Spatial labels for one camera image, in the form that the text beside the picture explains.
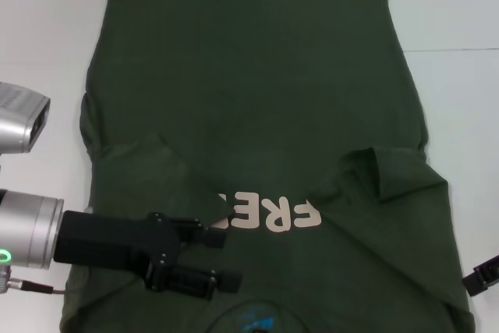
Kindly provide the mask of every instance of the green light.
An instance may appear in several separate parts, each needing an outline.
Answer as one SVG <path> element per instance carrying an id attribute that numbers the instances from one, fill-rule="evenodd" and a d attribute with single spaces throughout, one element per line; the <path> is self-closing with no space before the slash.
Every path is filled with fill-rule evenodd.
<path id="1" fill-rule="evenodd" d="M 0 263 L 8 263 L 12 259 L 12 254 L 7 250 L 0 249 Z"/>

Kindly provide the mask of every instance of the dark green shirt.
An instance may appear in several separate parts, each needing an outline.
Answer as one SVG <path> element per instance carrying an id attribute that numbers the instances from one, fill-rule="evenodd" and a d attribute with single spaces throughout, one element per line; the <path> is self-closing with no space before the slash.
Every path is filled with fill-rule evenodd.
<path id="1" fill-rule="evenodd" d="M 388 0 L 108 0 L 81 129 L 96 214 L 227 228 L 180 263 L 244 280 L 74 267 L 64 332 L 474 331 Z"/>

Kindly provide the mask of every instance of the white surface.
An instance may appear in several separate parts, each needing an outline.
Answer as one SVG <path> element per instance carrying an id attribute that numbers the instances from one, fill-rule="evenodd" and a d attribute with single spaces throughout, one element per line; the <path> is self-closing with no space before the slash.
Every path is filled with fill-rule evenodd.
<path id="1" fill-rule="evenodd" d="M 0 159 L 0 186 L 65 199 L 83 209 L 90 163 L 78 130 L 86 69 L 106 0 L 0 0 L 0 80 L 52 99 L 50 120 L 31 154 Z M 498 0 L 390 0 L 405 50 L 499 48 Z M 499 254 L 499 51 L 409 52 L 430 130 L 430 163 L 452 188 L 464 271 Z M 58 288 L 69 268 L 15 269 Z M 499 331 L 499 286 L 476 297 L 479 332 Z M 2 331 L 55 333 L 60 296 L 0 296 Z"/>

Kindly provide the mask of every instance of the green t-shirt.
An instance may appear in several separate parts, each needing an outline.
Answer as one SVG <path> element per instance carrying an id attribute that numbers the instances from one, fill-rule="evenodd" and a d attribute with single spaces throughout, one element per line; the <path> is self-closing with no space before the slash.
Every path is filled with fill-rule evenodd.
<path id="1" fill-rule="evenodd" d="M 108 0 L 81 129 L 96 214 L 226 228 L 179 261 L 244 279 L 74 267 L 62 331 L 474 331 L 388 0 Z"/>

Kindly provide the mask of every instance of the blue graphic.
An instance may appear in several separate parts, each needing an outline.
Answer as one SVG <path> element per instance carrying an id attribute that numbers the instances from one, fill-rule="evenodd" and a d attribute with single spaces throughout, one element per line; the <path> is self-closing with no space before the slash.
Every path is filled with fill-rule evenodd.
<path id="1" fill-rule="evenodd" d="M 265 320 L 255 321 L 254 323 L 246 325 L 242 331 L 251 332 L 253 329 L 263 329 L 265 331 L 270 331 L 274 327 L 274 318 L 270 317 Z"/>

